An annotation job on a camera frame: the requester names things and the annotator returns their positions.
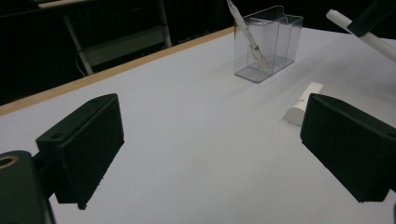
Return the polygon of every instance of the clear plastic container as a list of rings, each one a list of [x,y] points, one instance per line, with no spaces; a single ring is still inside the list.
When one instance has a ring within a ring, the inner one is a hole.
[[[276,6],[243,19],[269,69],[259,69],[246,35],[235,23],[234,71],[237,76],[259,83],[294,62],[303,17],[285,15],[283,7]]]

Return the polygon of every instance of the transparent box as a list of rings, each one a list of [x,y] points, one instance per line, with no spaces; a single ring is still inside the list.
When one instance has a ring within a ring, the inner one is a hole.
[[[245,24],[267,61],[267,71],[259,69],[248,38],[235,23],[234,71],[237,76],[259,83],[294,62],[304,18],[285,15],[282,6],[270,7],[245,16]]]

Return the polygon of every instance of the white tube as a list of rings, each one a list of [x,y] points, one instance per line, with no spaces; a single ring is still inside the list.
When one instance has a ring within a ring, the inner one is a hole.
[[[311,93],[321,93],[323,84],[311,82],[305,89],[303,94],[297,100],[296,104],[292,106],[285,115],[285,119],[295,125],[302,125],[304,121],[304,115],[306,110],[306,104]]]
[[[339,27],[350,32],[347,27],[350,23],[352,23],[352,21],[348,17],[332,9],[326,14],[326,17]],[[359,39],[396,63],[396,48],[393,46],[389,45],[370,32],[359,37]]]

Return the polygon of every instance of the wooden table edge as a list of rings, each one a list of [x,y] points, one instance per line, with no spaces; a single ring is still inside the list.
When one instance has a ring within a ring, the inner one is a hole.
[[[194,46],[203,44],[203,43],[205,43],[207,41],[216,39],[218,37],[221,37],[221,36],[224,36],[224,35],[228,35],[228,34],[230,34],[232,32],[233,32],[233,27],[229,27],[229,28],[226,28],[224,30],[217,31],[217,32],[215,32],[213,34],[205,35],[205,36],[193,39],[193,40],[191,40],[189,42],[186,42],[186,43],[183,43],[183,44],[180,44],[180,45],[176,45],[176,46],[174,46],[172,48],[169,48],[169,49],[161,50],[159,52],[156,52],[156,53],[150,54],[148,56],[145,56],[145,57],[130,61],[128,63],[123,63],[121,65],[109,68],[109,69],[107,69],[105,71],[93,74],[91,76],[84,77],[84,78],[81,78],[81,79],[78,79],[78,80],[63,84],[62,86],[59,86],[59,87],[56,87],[56,88],[53,88],[53,89],[50,89],[50,90],[47,90],[47,91],[42,91],[40,93],[28,96],[26,98],[22,98],[20,100],[8,103],[6,105],[1,105],[0,106],[0,116],[3,116],[5,114],[9,114],[11,112],[14,112],[14,111],[17,111],[17,110],[20,110],[20,109],[23,109],[23,108],[25,108],[27,106],[30,106],[30,105],[38,104],[40,102],[43,102],[43,101],[46,101],[48,99],[54,98],[56,96],[65,94],[67,92],[77,90],[77,89],[82,88],[84,86],[88,86],[88,85],[90,85],[92,83],[95,83],[95,82],[101,81],[103,79],[106,79],[108,77],[113,77],[116,74],[119,74],[119,73],[122,73],[124,71],[133,69],[133,68],[135,68],[137,66],[140,66],[142,64],[150,63],[150,62],[155,61],[157,59],[161,59],[162,57],[165,57],[165,56],[171,55],[173,53],[177,53],[179,51],[182,51],[183,49],[192,48]]]

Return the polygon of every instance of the pen in container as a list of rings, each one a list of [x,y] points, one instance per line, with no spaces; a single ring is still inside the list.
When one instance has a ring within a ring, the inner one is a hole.
[[[251,53],[253,54],[254,59],[257,61],[257,65],[259,66],[260,70],[263,72],[271,73],[268,62],[265,61],[264,57],[262,57],[259,45],[257,45],[256,41],[254,40],[253,35],[249,31],[244,19],[239,13],[238,8],[233,4],[231,0],[227,0],[227,4],[231,11],[231,14],[233,15],[233,18],[235,19],[236,24],[242,30],[242,33],[246,36],[250,45]]]

